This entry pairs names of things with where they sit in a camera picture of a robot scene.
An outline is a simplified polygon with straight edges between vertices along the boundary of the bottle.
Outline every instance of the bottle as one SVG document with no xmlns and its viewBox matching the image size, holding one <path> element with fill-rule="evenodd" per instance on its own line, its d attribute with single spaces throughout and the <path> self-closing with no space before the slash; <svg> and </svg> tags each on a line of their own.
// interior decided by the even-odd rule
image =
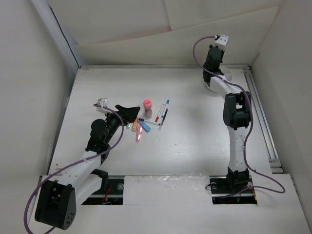
<svg viewBox="0 0 312 234">
<path fill-rule="evenodd" d="M 147 118 L 152 117 L 152 101 L 151 100 L 145 100 L 143 102 L 143 106 L 144 106 L 144 115 Z"/>
</svg>

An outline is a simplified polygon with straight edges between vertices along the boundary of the white wall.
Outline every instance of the white wall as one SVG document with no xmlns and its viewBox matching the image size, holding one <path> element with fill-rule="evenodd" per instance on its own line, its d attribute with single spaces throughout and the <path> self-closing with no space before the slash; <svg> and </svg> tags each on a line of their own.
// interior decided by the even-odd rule
<svg viewBox="0 0 312 234">
<path fill-rule="evenodd" d="M 30 0 L 1 0 L 0 22 L 0 175 L 40 175 L 67 69 Z"/>
<path fill-rule="evenodd" d="M 252 66 L 278 155 L 312 227 L 312 1 L 286 0 Z"/>
</svg>

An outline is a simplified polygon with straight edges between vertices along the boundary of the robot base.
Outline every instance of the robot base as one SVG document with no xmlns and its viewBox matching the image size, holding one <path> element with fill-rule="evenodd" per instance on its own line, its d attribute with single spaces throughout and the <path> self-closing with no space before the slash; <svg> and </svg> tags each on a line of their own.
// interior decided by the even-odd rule
<svg viewBox="0 0 312 234">
<path fill-rule="evenodd" d="M 235 190 L 231 189 L 228 185 L 226 176 L 210 176 L 210 188 L 212 194 L 213 204 L 257 204 L 256 196 L 254 190 L 245 190 L 241 194 L 236 194 L 234 196 L 223 198 L 226 195 L 239 192 L 245 188 L 244 185 L 241 187 L 236 187 Z"/>
</svg>

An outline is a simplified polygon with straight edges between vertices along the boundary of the white table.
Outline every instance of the white table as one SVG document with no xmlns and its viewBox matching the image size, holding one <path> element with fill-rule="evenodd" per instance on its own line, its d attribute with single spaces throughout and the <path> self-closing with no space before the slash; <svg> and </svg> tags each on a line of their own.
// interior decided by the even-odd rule
<svg viewBox="0 0 312 234">
<path fill-rule="evenodd" d="M 233 82 L 248 88 L 242 69 L 232 69 Z M 170 100 L 161 131 L 143 134 L 125 130 L 120 144 L 101 166 L 109 175 L 225 175 L 230 143 L 223 123 L 224 100 L 205 86 L 197 67 L 108 67 L 80 69 L 71 93 L 56 145 L 50 173 L 82 155 L 91 123 L 104 118 L 93 104 L 107 98 L 108 106 L 141 106 L 150 99 L 155 119 L 160 106 Z M 270 173 L 269 151 L 255 109 L 255 125 L 247 144 L 248 161 L 260 172 Z M 121 130 L 111 140 L 113 145 Z"/>
<path fill-rule="evenodd" d="M 247 88 L 242 69 L 232 69 L 233 82 Z M 273 175 L 265 126 L 254 110 L 255 127 L 247 145 L 253 168 L 277 179 L 285 194 L 256 189 L 258 205 L 213 205 L 205 185 L 209 175 L 225 175 L 229 135 L 222 120 L 223 99 L 209 92 L 197 68 L 88 68 L 80 69 L 68 103 L 50 172 L 78 160 L 97 118 L 93 104 L 108 98 L 109 106 L 142 106 L 153 102 L 154 119 L 170 99 L 161 131 L 151 125 L 140 143 L 125 130 L 121 143 L 101 166 L 110 175 L 125 177 L 123 205 L 80 206 L 66 233 L 110 234 L 308 234 L 299 199 L 289 175 Z M 112 139 L 115 142 L 118 133 Z M 252 174 L 255 185 L 279 189 L 272 181 Z M 47 225 L 30 221 L 43 233 Z M 53 233 L 64 233 L 54 230 Z"/>
</svg>

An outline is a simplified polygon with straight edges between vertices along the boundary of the purple cable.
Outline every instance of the purple cable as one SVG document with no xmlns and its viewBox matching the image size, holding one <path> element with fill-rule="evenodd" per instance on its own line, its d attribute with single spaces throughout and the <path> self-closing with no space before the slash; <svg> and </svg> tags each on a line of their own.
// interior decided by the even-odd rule
<svg viewBox="0 0 312 234">
<path fill-rule="evenodd" d="M 115 147 L 119 144 L 119 142 L 120 142 L 120 140 L 121 140 L 121 138 L 122 138 L 123 131 L 124 131 L 124 124 L 123 124 L 123 121 L 122 121 L 121 116 L 120 116 L 119 114 L 117 114 L 115 111 L 111 110 L 110 108 L 107 108 L 107 107 L 103 107 L 103 108 L 106 109 L 106 110 L 108 110 L 108 111 L 110 111 L 110 112 L 112 112 L 115 116 L 117 116 L 117 117 L 119 118 L 119 120 L 120 120 L 120 122 L 121 122 L 121 134 L 120 134 L 120 137 L 118 138 L 117 142 L 116 142 L 110 149 L 108 149 L 108 150 L 106 150 L 106 151 L 104 151 L 104 152 L 102 152 L 102 153 L 100 153 L 100 154 L 98 154 L 98 155 L 94 155 L 94 156 L 87 157 L 85 160 L 91 160 L 91 159 L 93 159 L 93 158 L 95 158 L 95 157 L 99 157 L 99 156 L 101 156 L 101 155 L 106 154 L 107 152 L 109 152 L 109 151 L 111 151 L 113 148 L 115 148 Z M 47 182 L 50 178 L 52 178 L 53 176 L 56 176 L 56 175 L 59 174 L 60 172 L 66 170 L 66 169 L 68 169 L 68 168 L 70 168 L 70 167 L 72 167 L 72 166 L 75 166 L 75 165 L 77 165 L 77 164 L 79 164 L 79 163 L 82 163 L 82 162 L 84 162 L 85 160 L 84 160 L 84 159 L 81 159 L 81 160 L 79 160 L 79 161 L 77 161 L 77 162 L 74 162 L 74 163 L 72 163 L 72 164 L 67 165 L 66 167 L 63 167 L 62 169 L 58 170 L 57 172 L 54 172 L 53 174 L 49 175 L 46 179 L 44 179 L 44 180 L 38 185 L 38 187 L 36 187 L 36 189 L 35 189 L 35 190 L 33 191 L 33 193 L 30 195 L 30 198 L 28 199 L 28 202 L 27 202 L 27 204 L 26 204 L 25 211 L 24 211 L 24 226 L 25 226 L 26 231 L 27 231 L 29 234 L 34 234 L 34 233 L 30 230 L 29 225 L 28 225 L 28 223 L 27 223 L 27 213 L 28 213 L 28 210 L 29 210 L 30 203 L 31 203 L 31 201 L 33 200 L 34 196 L 38 193 L 40 187 L 41 187 L 45 182 Z M 48 231 L 45 232 L 44 234 L 50 233 L 51 231 L 53 231 L 54 228 L 55 228 L 55 227 L 51 228 L 50 230 L 48 230 Z"/>
<path fill-rule="evenodd" d="M 223 82 L 225 82 L 225 83 L 228 84 L 228 85 L 235 86 L 235 87 L 239 88 L 239 89 L 243 92 L 243 94 L 244 94 L 246 100 L 249 100 L 248 95 L 247 95 L 245 89 L 244 89 L 242 86 L 240 86 L 240 85 L 238 85 L 238 84 L 233 84 L 233 83 L 231 83 L 231 82 L 229 82 L 229 81 L 227 81 L 227 80 L 224 80 L 221 76 L 219 76 L 219 75 L 217 75 L 217 74 L 214 74 L 214 73 L 212 73 L 211 71 L 208 71 L 206 68 L 204 68 L 202 65 L 199 64 L 199 62 L 198 62 L 198 60 L 197 60 L 197 58 L 196 58 L 196 56 L 195 56 L 195 48 L 196 48 L 197 44 L 198 44 L 200 41 L 202 41 L 202 40 L 204 40 L 204 39 L 208 39 L 208 38 L 216 38 L 216 36 L 207 36 L 207 37 L 203 37 L 203 38 L 199 39 L 197 42 L 195 42 L 194 47 L 193 47 L 193 57 L 194 57 L 195 62 L 201 67 L 201 69 L 203 69 L 205 72 L 209 73 L 210 75 L 213 75 L 213 76 L 215 76 L 215 77 L 217 77 L 217 78 L 223 80 Z M 253 112 L 252 112 L 251 102 L 250 102 L 250 101 L 247 101 L 247 105 L 248 105 L 248 108 L 249 108 L 249 110 L 250 110 L 250 119 L 251 119 L 251 123 L 250 123 L 250 129 L 249 129 L 249 131 L 248 131 L 248 133 L 247 133 L 247 135 L 246 135 L 245 141 L 244 141 L 244 161 L 245 161 L 245 164 L 246 164 L 247 168 L 248 168 L 250 171 L 252 171 L 253 173 L 256 173 L 256 174 L 258 174 L 258 175 L 260 175 L 260 176 L 263 176 L 263 177 L 265 177 L 265 178 L 268 178 L 268 179 L 274 181 L 275 183 L 277 183 L 277 184 L 282 188 L 283 191 L 278 191 L 278 190 L 266 188 L 266 187 L 263 187 L 263 186 L 254 186 L 254 185 L 253 185 L 253 186 L 249 186 L 249 187 L 247 187 L 247 188 L 245 188 L 245 189 L 242 189 L 241 191 L 239 191 L 239 192 L 237 192 L 237 193 L 229 194 L 229 195 L 226 195 L 226 196 L 222 196 L 221 198 L 228 198 L 228 197 L 231 197 L 231 196 L 240 194 L 240 193 L 242 193 L 242 192 L 245 191 L 245 190 L 253 189 L 253 188 L 265 189 L 265 190 L 269 190 L 269 191 L 272 191 L 272 192 L 275 192 L 275 193 L 279 193 L 279 194 L 283 194 L 283 193 L 285 193 L 285 191 L 286 191 L 285 188 L 284 188 L 284 186 L 283 186 L 281 183 L 279 183 L 277 180 L 275 180 L 275 179 L 273 179 L 272 177 L 269 177 L 269 176 L 267 176 L 267 175 L 265 175 L 265 174 L 262 174 L 262 173 L 257 172 L 256 170 L 252 169 L 252 168 L 249 166 L 248 162 L 247 162 L 247 157 L 246 157 L 246 145 L 247 145 L 247 140 L 248 140 L 250 134 L 252 133 L 252 130 L 253 130 L 253 127 L 254 127 L 254 116 L 253 116 Z"/>
</svg>

